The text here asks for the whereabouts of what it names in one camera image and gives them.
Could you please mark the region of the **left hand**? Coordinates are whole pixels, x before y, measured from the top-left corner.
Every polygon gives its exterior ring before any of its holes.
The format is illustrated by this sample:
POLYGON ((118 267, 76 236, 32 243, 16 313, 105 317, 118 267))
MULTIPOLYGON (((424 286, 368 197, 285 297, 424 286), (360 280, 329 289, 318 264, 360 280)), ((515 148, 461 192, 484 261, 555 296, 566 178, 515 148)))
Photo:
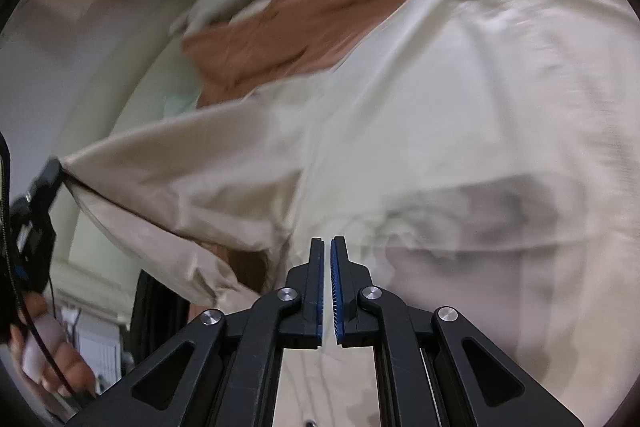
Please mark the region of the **left hand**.
MULTIPOLYGON (((17 324, 10 325, 9 349, 16 364, 22 366, 25 337, 18 325, 26 325, 27 322, 21 310, 17 311, 17 321, 17 324)), ((93 397, 96 395, 96 377, 92 369, 67 340, 60 340, 53 343, 53 345, 47 345, 47 349, 60 373, 56 373, 55 367, 48 360, 44 360, 46 365, 43 367, 41 377, 36 380, 37 384, 40 384, 47 392, 57 393, 61 397, 69 398, 70 391, 62 380, 62 376, 64 376, 76 395, 83 395, 84 393, 88 393, 93 397)))

